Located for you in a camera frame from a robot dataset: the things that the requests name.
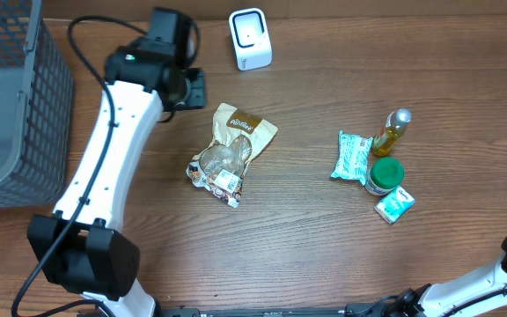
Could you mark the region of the snack packet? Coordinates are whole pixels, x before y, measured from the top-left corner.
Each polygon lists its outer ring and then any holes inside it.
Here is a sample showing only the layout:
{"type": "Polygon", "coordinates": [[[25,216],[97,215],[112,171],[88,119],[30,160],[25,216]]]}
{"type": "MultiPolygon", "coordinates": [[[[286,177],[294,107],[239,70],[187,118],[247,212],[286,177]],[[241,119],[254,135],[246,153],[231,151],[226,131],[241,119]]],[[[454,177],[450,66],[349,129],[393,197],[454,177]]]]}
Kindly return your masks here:
{"type": "Polygon", "coordinates": [[[277,131],[277,126],[260,116],[222,103],[213,115],[209,146],[193,156],[186,174],[195,187],[208,190],[236,208],[249,165],[265,150],[277,131]]]}

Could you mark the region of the teal tissue pack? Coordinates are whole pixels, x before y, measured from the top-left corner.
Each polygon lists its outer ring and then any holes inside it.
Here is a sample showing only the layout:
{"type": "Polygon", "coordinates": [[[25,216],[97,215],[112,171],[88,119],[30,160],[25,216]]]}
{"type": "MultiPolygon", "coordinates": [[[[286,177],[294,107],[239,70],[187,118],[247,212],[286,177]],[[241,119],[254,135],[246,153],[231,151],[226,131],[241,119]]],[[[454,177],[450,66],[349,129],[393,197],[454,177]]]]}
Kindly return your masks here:
{"type": "Polygon", "coordinates": [[[364,186],[366,184],[371,143],[371,138],[346,134],[340,130],[338,134],[338,159],[331,177],[347,181],[359,181],[364,186]]]}
{"type": "Polygon", "coordinates": [[[398,186],[385,195],[374,210],[390,225],[394,224],[415,204],[415,198],[402,186],[398,186]]]}

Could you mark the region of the yellow liquid bottle silver cap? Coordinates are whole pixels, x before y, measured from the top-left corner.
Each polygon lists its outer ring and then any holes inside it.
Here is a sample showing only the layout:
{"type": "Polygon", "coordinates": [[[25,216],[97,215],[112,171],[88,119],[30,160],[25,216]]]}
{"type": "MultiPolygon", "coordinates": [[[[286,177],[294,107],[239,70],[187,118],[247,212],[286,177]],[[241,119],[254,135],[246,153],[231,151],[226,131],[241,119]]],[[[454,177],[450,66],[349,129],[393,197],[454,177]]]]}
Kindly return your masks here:
{"type": "Polygon", "coordinates": [[[412,114],[407,108],[390,113],[383,128],[373,137],[371,152],[378,157],[387,156],[404,135],[411,120],[412,114]]]}

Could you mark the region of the green lid white jar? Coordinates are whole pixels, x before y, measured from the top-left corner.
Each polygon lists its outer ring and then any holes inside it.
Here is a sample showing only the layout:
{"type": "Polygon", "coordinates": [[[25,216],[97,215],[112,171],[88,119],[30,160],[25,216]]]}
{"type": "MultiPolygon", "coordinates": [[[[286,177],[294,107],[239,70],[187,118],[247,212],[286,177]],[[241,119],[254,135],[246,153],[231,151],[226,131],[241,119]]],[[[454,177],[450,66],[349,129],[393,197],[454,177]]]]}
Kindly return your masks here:
{"type": "Polygon", "coordinates": [[[372,195],[386,195],[402,183],[404,176],[405,169],[399,160],[384,157],[368,170],[364,188],[372,195]]]}

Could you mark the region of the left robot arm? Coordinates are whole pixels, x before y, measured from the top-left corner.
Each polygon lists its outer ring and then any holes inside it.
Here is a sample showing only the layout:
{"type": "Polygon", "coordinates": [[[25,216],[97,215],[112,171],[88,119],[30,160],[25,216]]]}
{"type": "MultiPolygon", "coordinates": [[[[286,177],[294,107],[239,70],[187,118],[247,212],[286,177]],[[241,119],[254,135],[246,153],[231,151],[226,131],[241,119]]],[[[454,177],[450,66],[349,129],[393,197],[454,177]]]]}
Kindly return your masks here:
{"type": "Polygon", "coordinates": [[[121,232],[130,183],[158,123],[206,104],[196,22],[156,8],[150,26],[118,47],[96,74],[99,115],[71,184],[49,216],[34,216],[27,238],[35,272],[77,295],[101,316],[158,316],[137,280],[140,251],[121,232]]]}

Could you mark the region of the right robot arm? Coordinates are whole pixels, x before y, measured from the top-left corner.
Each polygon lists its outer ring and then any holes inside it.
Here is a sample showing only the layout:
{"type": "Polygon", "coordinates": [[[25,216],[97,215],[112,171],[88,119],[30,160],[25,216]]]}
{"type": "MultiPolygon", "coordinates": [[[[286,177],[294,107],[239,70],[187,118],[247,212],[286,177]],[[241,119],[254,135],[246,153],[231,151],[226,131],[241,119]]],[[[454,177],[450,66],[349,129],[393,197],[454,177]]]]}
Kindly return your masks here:
{"type": "Polygon", "coordinates": [[[403,292],[383,316],[477,316],[507,306],[507,237],[490,264],[443,284],[403,292]]]}

